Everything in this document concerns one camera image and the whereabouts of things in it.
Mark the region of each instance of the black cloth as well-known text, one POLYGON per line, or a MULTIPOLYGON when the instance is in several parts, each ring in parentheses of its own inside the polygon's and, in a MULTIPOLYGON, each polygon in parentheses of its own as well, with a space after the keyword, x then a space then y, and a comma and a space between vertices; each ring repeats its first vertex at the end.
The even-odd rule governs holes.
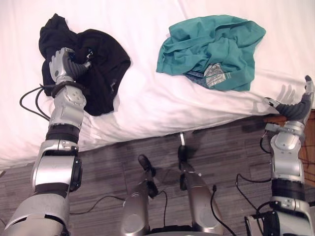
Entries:
MULTIPOLYGON (((50 75, 49 62, 52 55, 63 47, 73 49, 73 60, 80 64, 86 61, 90 51, 93 52, 91 68, 76 81, 90 91, 85 94, 87 104, 84 110, 92 116, 114 110, 113 100, 130 66, 130 58, 121 45, 110 35, 94 29, 76 34, 69 30, 63 17, 54 14, 40 30, 39 50, 46 60, 42 66, 44 85, 55 84, 50 75)), ((47 96, 51 96, 51 90, 45 89, 47 96)))

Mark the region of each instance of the crumpled fabric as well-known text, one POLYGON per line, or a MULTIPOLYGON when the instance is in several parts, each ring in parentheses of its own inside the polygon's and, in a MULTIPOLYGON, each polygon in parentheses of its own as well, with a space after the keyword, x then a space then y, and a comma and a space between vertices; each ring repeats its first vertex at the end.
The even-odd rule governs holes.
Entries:
POLYGON ((185 74, 208 89, 250 90, 256 45, 266 30, 229 15, 197 17, 169 28, 159 51, 157 72, 185 74))
MULTIPOLYGON (((121 45, 112 36, 94 29, 76 34, 69 30, 63 17, 54 14, 40 30, 39 50, 45 58, 42 66, 44 85, 55 84, 50 75, 49 62, 62 47, 73 49, 75 57, 72 59, 80 64, 93 52, 91 68, 76 81, 89 90, 89 94, 85 94, 87 104, 84 110, 92 116, 114 110, 113 100, 130 66, 130 58, 121 45)), ((47 96, 51 96, 51 90, 45 88, 47 96)))

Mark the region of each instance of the black strap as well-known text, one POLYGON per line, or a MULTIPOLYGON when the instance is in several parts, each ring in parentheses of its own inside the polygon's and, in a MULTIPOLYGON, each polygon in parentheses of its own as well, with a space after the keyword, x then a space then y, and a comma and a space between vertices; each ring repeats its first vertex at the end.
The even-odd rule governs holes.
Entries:
POLYGON ((273 179, 272 196, 286 197, 305 201, 304 184, 286 179, 273 179))
POLYGON ((69 185, 66 183, 43 183, 35 187, 35 195, 57 194, 66 198, 69 185))
POLYGON ((71 124, 56 124, 49 126, 46 140, 62 139, 78 143, 80 129, 71 124))
POLYGON ((88 95, 88 94, 89 94, 89 90, 86 89, 83 85, 78 84, 78 83, 76 83, 76 82, 72 82, 72 81, 63 81, 63 82, 61 82, 60 84, 57 84, 57 85, 53 88, 53 90, 51 91, 51 96, 52 96, 53 98, 55 98, 56 95, 57 95, 57 93, 58 93, 62 88, 64 88, 64 87, 67 86, 67 85, 70 85, 70 86, 73 86, 73 87, 76 87, 76 88, 80 89, 80 90, 82 91, 83 95, 88 95))

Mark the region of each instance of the gray wooden floor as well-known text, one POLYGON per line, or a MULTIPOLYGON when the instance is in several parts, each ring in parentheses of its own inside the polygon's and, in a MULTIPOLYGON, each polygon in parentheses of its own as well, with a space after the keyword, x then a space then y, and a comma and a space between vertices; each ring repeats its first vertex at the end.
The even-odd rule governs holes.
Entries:
MULTIPOLYGON (((263 133, 261 118, 249 118, 224 126, 186 132, 186 144, 191 147, 190 163, 202 173, 212 188, 217 185, 215 199, 224 222, 239 235, 246 235, 244 216, 254 210, 235 187, 237 173, 252 179, 270 177, 270 156, 259 148, 263 133)), ((137 182, 142 171, 137 156, 145 154, 157 168, 155 178, 159 190, 168 194, 167 225, 191 223, 188 196, 179 189, 177 148, 179 135, 149 138, 119 143, 81 153, 84 172, 79 190, 70 194, 71 211, 89 209, 105 195, 125 197, 137 182)), ((32 166, 12 169, 0 178, 0 217, 7 222, 18 204, 31 194, 32 166)), ((270 183, 253 184, 241 181, 244 193, 258 206, 269 200, 270 183)), ((315 188, 306 187, 307 200, 315 200, 315 188)), ((150 201, 151 228, 163 226, 164 195, 150 201)), ((96 208, 84 215, 70 217, 72 236, 118 235, 122 202, 104 199, 96 208)))

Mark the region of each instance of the green cloth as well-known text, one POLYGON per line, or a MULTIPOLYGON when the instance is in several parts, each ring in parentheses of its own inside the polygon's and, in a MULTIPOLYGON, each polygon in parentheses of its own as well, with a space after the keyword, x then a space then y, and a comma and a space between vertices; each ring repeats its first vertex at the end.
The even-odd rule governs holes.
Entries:
POLYGON ((209 65, 219 63, 224 81, 209 89, 250 89, 255 71, 253 53, 266 33, 264 28, 253 21, 217 15, 179 22, 171 26, 169 32, 170 37, 159 52, 157 72, 204 73, 209 65))

